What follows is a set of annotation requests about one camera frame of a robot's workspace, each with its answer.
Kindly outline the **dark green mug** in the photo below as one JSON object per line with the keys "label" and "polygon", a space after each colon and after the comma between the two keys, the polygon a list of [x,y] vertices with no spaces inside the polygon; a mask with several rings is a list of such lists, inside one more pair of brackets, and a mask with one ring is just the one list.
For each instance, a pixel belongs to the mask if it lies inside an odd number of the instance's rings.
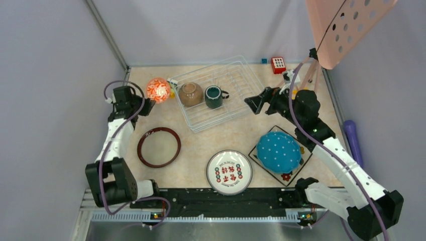
{"label": "dark green mug", "polygon": [[216,109],[223,105],[223,100],[228,99],[230,94],[216,85],[211,85],[204,92],[205,104],[208,108]]}

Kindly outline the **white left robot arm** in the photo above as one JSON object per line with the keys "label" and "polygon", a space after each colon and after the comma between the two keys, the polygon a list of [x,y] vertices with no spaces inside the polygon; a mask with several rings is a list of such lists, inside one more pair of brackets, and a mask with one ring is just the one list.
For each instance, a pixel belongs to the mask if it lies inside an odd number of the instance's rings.
{"label": "white left robot arm", "polygon": [[132,86],[114,88],[107,101],[113,105],[108,134],[100,155],[85,167],[94,202],[104,207],[141,198],[148,207],[156,207],[161,201],[157,183],[153,179],[137,181],[125,161],[138,117],[147,116],[155,101],[137,95]]}

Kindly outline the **white printed plate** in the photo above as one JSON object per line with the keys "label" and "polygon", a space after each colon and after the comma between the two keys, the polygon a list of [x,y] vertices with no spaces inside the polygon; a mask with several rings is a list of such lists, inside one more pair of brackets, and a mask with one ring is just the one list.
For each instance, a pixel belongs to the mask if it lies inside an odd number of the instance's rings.
{"label": "white printed plate", "polygon": [[253,168],[248,158],[234,150],[214,154],[206,166],[206,178],[212,189],[225,196],[245,191],[253,177]]}

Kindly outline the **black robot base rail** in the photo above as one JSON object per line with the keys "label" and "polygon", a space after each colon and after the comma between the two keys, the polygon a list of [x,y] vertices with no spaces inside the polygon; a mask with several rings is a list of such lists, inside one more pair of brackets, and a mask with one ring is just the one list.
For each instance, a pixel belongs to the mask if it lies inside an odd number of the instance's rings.
{"label": "black robot base rail", "polygon": [[255,218],[285,217],[291,210],[317,211],[319,206],[303,203],[292,188],[247,188],[242,193],[226,196],[214,189],[161,189],[164,200],[149,200],[131,204],[131,209],[165,209],[171,204],[169,217]]}

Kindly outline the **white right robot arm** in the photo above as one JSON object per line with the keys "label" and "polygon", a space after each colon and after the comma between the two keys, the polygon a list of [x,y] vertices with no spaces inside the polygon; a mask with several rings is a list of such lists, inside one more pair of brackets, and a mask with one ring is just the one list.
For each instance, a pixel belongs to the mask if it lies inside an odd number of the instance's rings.
{"label": "white right robot arm", "polygon": [[299,179],[295,202],[301,207],[320,205],[345,219],[352,232],[362,240],[382,235],[390,240],[388,230],[396,225],[404,199],[394,190],[377,183],[351,157],[335,133],[319,117],[320,102],[312,90],[292,94],[292,88],[266,87],[260,94],[248,97],[245,103],[259,114],[265,103],[267,115],[279,114],[295,125],[299,142],[317,156],[342,183],[341,193],[314,178]]}

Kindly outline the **brown speckled bowl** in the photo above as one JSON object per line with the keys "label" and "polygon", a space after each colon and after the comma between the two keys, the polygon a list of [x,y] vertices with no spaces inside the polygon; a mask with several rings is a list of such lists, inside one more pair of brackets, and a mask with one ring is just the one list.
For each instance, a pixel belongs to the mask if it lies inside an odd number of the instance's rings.
{"label": "brown speckled bowl", "polygon": [[192,107],[203,102],[203,89],[194,82],[188,82],[182,85],[178,91],[181,103],[186,107]]}

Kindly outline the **orange patterned bowl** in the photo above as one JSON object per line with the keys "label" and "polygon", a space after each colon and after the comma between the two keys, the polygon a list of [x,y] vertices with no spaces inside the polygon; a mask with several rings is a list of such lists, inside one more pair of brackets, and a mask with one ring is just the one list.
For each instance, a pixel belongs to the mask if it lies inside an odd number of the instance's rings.
{"label": "orange patterned bowl", "polygon": [[163,103],[170,97],[170,85],[164,78],[153,78],[146,86],[146,94],[156,103]]}

